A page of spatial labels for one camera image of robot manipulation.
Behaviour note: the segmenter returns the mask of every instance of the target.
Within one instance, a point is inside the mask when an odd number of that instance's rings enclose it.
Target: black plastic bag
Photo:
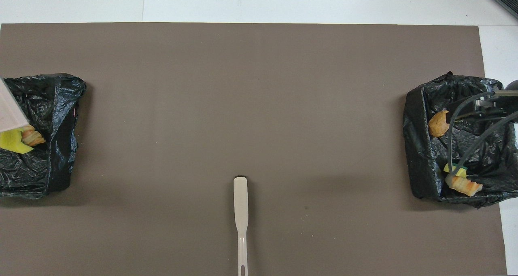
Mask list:
[[[483,184],[469,197],[446,185],[448,134],[429,135],[428,121],[452,102],[491,90],[501,90],[493,79],[453,75],[451,72],[422,84],[407,94],[403,114],[403,136],[412,193],[452,204],[476,208],[518,197],[518,154],[514,124],[507,123],[488,136],[464,164],[468,179]],[[453,129],[452,160],[458,162],[470,145],[495,121],[456,121]]]
[[[41,198],[70,186],[78,100],[85,82],[69,74],[4,79],[45,143],[26,154],[0,149],[0,196]]]

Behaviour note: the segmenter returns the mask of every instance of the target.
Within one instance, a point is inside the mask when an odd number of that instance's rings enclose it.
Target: black cable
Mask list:
[[[453,162],[452,162],[452,138],[453,138],[453,125],[455,123],[455,119],[457,119],[457,116],[461,112],[461,110],[466,107],[466,105],[470,104],[476,99],[479,99],[480,97],[484,96],[493,96],[495,94],[494,91],[490,92],[484,92],[477,95],[470,96],[466,101],[462,102],[453,112],[451,118],[450,118],[450,127],[448,128],[448,167],[450,172],[453,170]]]
[[[504,125],[505,123],[508,123],[509,121],[512,121],[513,119],[516,119],[517,117],[518,117],[518,111],[513,112],[512,114],[506,116],[505,118],[501,119],[499,122],[491,125],[488,129],[486,129],[486,131],[483,132],[483,134],[481,134],[481,136],[479,136],[472,143],[472,145],[468,148],[468,150],[464,153],[464,156],[462,156],[461,160],[459,160],[459,163],[457,164],[455,169],[454,170],[450,169],[451,172],[448,174],[448,176],[446,176],[446,178],[448,178],[448,177],[453,178],[453,176],[457,175],[457,170],[462,168],[462,165],[464,164],[464,162],[466,162],[466,160],[468,160],[468,158],[472,155],[472,153],[475,151],[477,146],[480,145],[485,140],[485,138],[487,138],[492,132],[494,132],[495,129],[501,127],[502,125]]]

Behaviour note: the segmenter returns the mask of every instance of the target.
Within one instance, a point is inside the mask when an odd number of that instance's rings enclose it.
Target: yellow sponge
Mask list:
[[[459,177],[462,177],[462,178],[467,178],[468,177],[468,174],[466,173],[468,169],[466,169],[465,167],[462,167],[461,169],[459,169],[459,171],[457,171],[457,176]],[[448,167],[448,164],[446,164],[446,166],[444,166],[444,171],[446,173],[449,173],[450,172],[450,169]]]
[[[0,149],[7,149],[19,154],[26,154],[32,151],[32,147],[22,142],[22,131],[23,128],[16,128],[0,133]]]

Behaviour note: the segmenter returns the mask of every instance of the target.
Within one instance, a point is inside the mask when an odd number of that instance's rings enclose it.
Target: white floor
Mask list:
[[[493,0],[1,0],[1,23],[478,25],[486,77],[518,79],[518,19]],[[507,273],[518,274],[518,199],[500,204]]]

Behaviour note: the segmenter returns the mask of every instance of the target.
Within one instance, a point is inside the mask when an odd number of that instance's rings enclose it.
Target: brown table surface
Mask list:
[[[477,27],[3,24],[0,73],[88,89],[72,185],[0,200],[0,274],[505,274],[498,205],[412,196],[406,93],[484,76]]]

